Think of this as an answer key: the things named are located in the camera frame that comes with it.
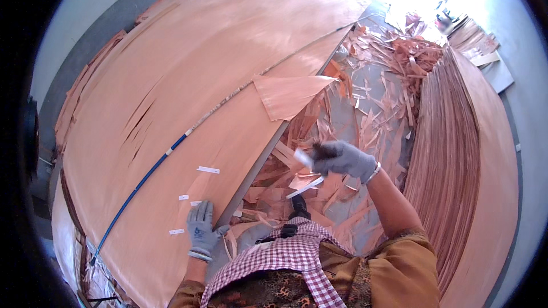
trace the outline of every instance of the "gray work glove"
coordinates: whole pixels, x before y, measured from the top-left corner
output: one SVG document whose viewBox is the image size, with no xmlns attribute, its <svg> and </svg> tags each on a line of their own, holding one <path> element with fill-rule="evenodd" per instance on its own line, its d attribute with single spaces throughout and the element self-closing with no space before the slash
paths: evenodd
<svg viewBox="0 0 548 308">
<path fill-rule="evenodd" d="M 206 262 L 212 261 L 211 251 L 219 238 L 228 232 L 230 226 L 224 225 L 213 231 L 211 221 L 213 220 L 213 203 L 207 200 L 202 201 L 197 207 L 188 212 L 186 228 L 190 235 L 192 248 L 188 255 Z"/>
<path fill-rule="evenodd" d="M 375 157 L 366 154 L 346 141 L 327 141 L 315 144 L 311 158 L 314 161 L 312 171 L 324 176 L 329 171 L 349 174 L 366 183 L 376 168 Z"/>
</svg>

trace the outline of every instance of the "red and white checkered apron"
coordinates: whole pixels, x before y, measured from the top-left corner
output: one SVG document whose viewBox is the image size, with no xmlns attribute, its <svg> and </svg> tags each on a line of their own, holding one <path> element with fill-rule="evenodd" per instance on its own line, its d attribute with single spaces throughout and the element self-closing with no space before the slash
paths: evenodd
<svg viewBox="0 0 548 308">
<path fill-rule="evenodd" d="M 325 228 L 306 218 L 298 216 L 288 223 L 298 226 L 294 236 L 280 238 L 282 229 L 276 229 L 270 233 L 270 237 L 276 238 L 274 241 L 248 248 L 217 271 L 205 287 L 200 307 L 206 308 L 211 296 L 230 282 L 255 271 L 278 269 L 299 271 L 319 308 L 346 307 L 319 261 L 320 242 L 328 241 L 343 250 L 344 247 Z"/>
</svg>

